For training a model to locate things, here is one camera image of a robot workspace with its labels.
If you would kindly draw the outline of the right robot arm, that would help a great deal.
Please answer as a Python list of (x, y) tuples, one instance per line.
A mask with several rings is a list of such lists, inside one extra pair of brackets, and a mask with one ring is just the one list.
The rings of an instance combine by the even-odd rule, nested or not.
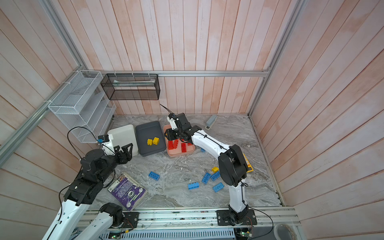
[(166, 130), (169, 141), (182, 140), (204, 149), (218, 160), (222, 180), (229, 186), (230, 215), (236, 220), (245, 217), (248, 205), (245, 201), (245, 184), (248, 164), (238, 145), (226, 145), (209, 136), (199, 126), (192, 126), (184, 113), (170, 113), (167, 117), (171, 128)]

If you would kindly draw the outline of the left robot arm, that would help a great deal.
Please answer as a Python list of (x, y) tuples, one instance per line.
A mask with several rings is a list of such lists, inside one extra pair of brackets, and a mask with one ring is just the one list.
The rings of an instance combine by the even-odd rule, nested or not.
[[(109, 148), (104, 140), (111, 136), (100, 136), (98, 143), (102, 149), (88, 152), (81, 158), (82, 168), (75, 180), (68, 186), (61, 208), (55, 220), (44, 235), (45, 240), (68, 240), (78, 222), (89, 209), (104, 182), (118, 165), (129, 162), (133, 155), (133, 144)], [(122, 207), (107, 203), (103, 205), (96, 218), (76, 236), (77, 240), (97, 240), (107, 229), (120, 228), (125, 223)]]

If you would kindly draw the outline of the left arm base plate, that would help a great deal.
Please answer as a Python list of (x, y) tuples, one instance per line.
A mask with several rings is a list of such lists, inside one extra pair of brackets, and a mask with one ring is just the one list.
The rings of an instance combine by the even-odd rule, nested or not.
[(138, 225), (139, 214), (139, 212), (119, 212), (114, 214), (113, 224), (111, 227), (114, 229), (134, 229)]

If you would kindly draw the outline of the red lego brick front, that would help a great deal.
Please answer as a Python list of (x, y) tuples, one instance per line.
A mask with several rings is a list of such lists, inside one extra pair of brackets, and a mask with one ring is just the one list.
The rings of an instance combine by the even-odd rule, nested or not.
[(181, 144), (181, 150), (182, 150), (182, 153), (186, 153), (187, 152), (187, 144), (186, 143), (182, 143)]

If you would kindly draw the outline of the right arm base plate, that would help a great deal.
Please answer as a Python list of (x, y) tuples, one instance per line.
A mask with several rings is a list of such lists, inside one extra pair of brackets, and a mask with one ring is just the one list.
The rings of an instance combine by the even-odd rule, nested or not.
[(244, 209), (240, 213), (232, 210), (217, 210), (217, 223), (219, 226), (255, 226), (257, 225), (254, 210)]

